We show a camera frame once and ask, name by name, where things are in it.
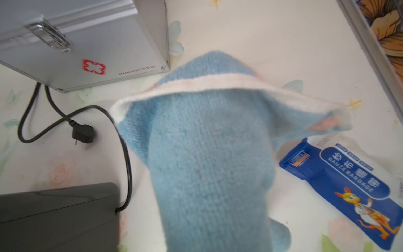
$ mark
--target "green leaf print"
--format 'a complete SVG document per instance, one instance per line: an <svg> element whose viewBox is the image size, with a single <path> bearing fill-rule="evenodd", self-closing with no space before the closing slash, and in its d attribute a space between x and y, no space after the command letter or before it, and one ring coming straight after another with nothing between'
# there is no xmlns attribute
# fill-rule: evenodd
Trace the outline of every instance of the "green leaf print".
<svg viewBox="0 0 403 252"><path fill-rule="evenodd" d="M374 252L374 244L372 242L364 243L364 252Z"/></svg>
<svg viewBox="0 0 403 252"><path fill-rule="evenodd" d="M18 145L15 132L15 126L18 126L18 124L19 121L14 119L6 121L3 123L4 127L0 127L0 177L4 173L7 161Z"/></svg>
<svg viewBox="0 0 403 252"><path fill-rule="evenodd" d="M323 252L340 252L338 248L326 235L322 234L322 251Z"/></svg>
<svg viewBox="0 0 403 252"><path fill-rule="evenodd" d="M295 90L298 93L302 94L302 89L303 89L303 81L300 79L296 79L293 81L290 81L289 83L285 84L282 89L289 89L289 90Z"/></svg>
<svg viewBox="0 0 403 252"><path fill-rule="evenodd" d="M119 245L118 252L127 252L127 247L123 244Z"/></svg>
<svg viewBox="0 0 403 252"><path fill-rule="evenodd" d="M80 90L75 91L74 94L74 102L77 107L82 107L88 101L92 92L92 87L83 88Z"/></svg>

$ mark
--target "blue packaging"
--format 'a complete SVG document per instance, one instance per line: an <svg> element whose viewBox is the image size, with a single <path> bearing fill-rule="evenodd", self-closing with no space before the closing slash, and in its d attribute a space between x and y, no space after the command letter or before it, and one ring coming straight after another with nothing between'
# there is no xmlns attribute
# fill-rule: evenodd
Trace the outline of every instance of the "blue packaging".
<svg viewBox="0 0 403 252"><path fill-rule="evenodd" d="M400 181L341 133L305 138L280 167L306 180L322 197L390 250L403 221Z"/></svg>

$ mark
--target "cartoon kangaroo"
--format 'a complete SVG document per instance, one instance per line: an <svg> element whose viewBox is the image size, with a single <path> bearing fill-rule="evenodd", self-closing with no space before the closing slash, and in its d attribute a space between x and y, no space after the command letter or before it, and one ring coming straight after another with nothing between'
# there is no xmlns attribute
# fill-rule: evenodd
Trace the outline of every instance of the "cartoon kangaroo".
<svg viewBox="0 0 403 252"><path fill-rule="evenodd" d="M388 232L385 231L384 227L389 230L392 234L396 235L397 232L399 231L400 226L396 227L395 229L392 229L389 226L389 221L390 219L380 212L374 210L371 208L372 203L374 202L373 199L369 198L368 199L368 204L364 205L362 203L359 203L361 199L357 197L355 194L351 193L350 189L348 187L344 188L345 193L341 194L336 192L335 194L339 197L342 197L345 201L348 203L354 204L355 206L355 212L361 216L363 221L366 223L369 223L370 225L367 226L364 223L362 223L361 220L358 220L363 227L369 228L369 229L378 229L379 231L382 232L380 235L382 239L386 240L390 235Z"/></svg>

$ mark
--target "power plug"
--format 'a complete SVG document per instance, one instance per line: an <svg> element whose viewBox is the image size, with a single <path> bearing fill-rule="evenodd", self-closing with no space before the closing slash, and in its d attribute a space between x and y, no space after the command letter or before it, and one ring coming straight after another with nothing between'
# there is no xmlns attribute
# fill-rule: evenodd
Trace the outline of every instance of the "power plug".
<svg viewBox="0 0 403 252"><path fill-rule="evenodd" d="M77 141L90 144L92 141L94 141L95 130L93 127L87 124L81 125L76 123L73 125L73 132L71 136Z"/></svg>

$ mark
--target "dark gray case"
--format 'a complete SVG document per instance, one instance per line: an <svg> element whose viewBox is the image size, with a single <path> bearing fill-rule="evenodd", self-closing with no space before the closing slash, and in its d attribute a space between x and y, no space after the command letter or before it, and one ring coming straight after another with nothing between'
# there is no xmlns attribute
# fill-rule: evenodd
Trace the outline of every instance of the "dark gray case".
<svg viewBox="0 0 403 252"><path fill-rule="evenodd" d="M116 252L113 183L0 196L2 252Z"/></svg>

